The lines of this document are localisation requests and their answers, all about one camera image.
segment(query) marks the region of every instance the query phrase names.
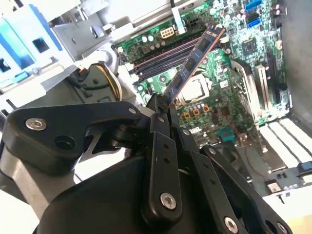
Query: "chip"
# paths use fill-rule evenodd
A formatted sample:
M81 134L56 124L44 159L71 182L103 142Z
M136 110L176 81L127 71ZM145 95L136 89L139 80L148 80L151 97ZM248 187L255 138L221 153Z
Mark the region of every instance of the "chip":
M244 56L248 56L257 51L257 43L256 39L253 38L243 43L243 54Z
M230 110L227 106L221 107L221 113L223 116L229 116L230 115Z
M229 36L233 35L234 33L235 33L235 29L230 28L230 29L228 30Z
M189 61L185 64L185 68L188 71L191 71L195 65L196 61L193 58L190 58Z
M240 30L246 28L244 23L241 23L238 27L239 27Z
M180 76L180 75L176 76L176 78L174 78L174 80L173 80L174 87L176 89L180 88L182 81L183 81L182 76Z
M198 49L204 53L208 49L210 44L211 44L210 41L208 41L207 39L203 39L201 43L199 44Z

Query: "white label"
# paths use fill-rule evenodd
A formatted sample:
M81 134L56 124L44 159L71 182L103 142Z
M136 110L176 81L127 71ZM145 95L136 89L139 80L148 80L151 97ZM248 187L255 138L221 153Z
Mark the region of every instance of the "white label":
M229 83L227 80L224 80L224 81L221 81L220 82L220 87L223 89L223 88L226 88L229 86Z
M201 131L201 129L200 129L199 127L196 127L196 128L193 128L193 129L190 130L190 132L191 132L192 134L198 133L198 132L200 132L200 131Z
M282 189L279 187L279 185L277 183L268 184L268 188L272 193L282 191Z

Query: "green circuit board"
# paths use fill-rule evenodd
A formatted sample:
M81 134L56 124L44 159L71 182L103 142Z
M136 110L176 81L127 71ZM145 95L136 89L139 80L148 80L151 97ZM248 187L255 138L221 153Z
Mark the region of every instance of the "green circuit board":
M162 30L172 27L172 25L175 24L175 20L171 19L146 33L116 45L116 47L119 51L122 51L125 61L129 63L136 63L144 60L149 55L153 55L157 51L161 51L164 47L168 48L168 46L176 42L180 42L185 38L192 36L198 38L207 28L207 22L215 23L213 16L208 14L209 4L211 4L211 2L213 2L213 0L209 0L207 3L197 7L193 11L181 16L185 22L190 23L191 20L194 20L194 22L189 24L187 32L182 35L177 35L177 29L175 29L174 36L166 39L161 37L160 32ZM142 37L148 38L148 36L152 36L153 41L147 40L146 42L142 42Z
M183 35L174 35L167 39L160 37L160 31L174 24L170 20L146 33L123 42L122 55L130 63L144 61L149 53L144 53L141 42L142 36L152 35L153 42L146 42L147 46L155 44L156 41L166 41L166 45L174 44L189 36L201 33L206 22L221 24L227 29L227 38L231 53L226 53L226 48L220 48L210 52L198 68L195 76L198 80L205 79L209 91L203 95L204 98L193 100L182 107L177 107L180 125L189 129L199 146L205 144L218 144L222 140L232 140L239 144L242 134L253 132L256 126L264 124L273 119L283 117L289 112L282 103L276 104L273 98L273 90L269 89L272 108L261 110L261 115L252 117L246 109L246 87L243 78L232 70L231 60L240 59L248 63L255 75L255 69L259 64L269 64L268 51L271 51L274 59L274 70L276 82L285 83L285 65L281 43L281 30L276 27L272 20L272 6L277 0L263 0L254 11L260 15L261 23L249 27L246 20L237 16L240 9L246 4L245 0L207 1L205 4L182 16L187 32ZM194 27L190 22L196 21ZM134 83L138 94L142 97L144 104L148 102L153 93L162 94L179 70L179 66L144 81ZM201 92L190 87L188 93Z

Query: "pcie slot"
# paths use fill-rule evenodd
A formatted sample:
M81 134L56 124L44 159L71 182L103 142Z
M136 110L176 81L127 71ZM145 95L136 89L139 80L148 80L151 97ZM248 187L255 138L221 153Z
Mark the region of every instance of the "pcie slot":
M255 83L259 93L259 99L264 110L269 110L271 108L267 76L265 68L262 65L255 67L256 79Z
M275 56L271 49L267 51L267 58L268 58L269 73L271 76L271 79L268 80L268 86L273 91L274 102L281 103L281 99L279 95L278 80L276 77L276 61L275 61Z

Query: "black plastic bracket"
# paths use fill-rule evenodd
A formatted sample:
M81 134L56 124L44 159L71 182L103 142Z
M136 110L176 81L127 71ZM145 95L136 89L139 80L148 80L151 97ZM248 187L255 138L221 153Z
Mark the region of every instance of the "black plastic bracket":
M212 146L204 146L200 152L210 159L222 185L227 188L227 191L230 191L231 202L239 210L249 233L283 234L284 232L279 227L280 224L287 229L287 233L292 233L282 218L272 210L217 149Z
M146 223L157 229L171 227L182 217L176 143L169 130L166 117L158 113L151 116L142 214ZM170 195L168 206L163 204L164 194Z
M26 127L31 118L43 119L46 128ZM19 109L7 119L2 139L8 151L47 174L63 175L80 159L88 127L111 129L140 120L140 111L128 102Z

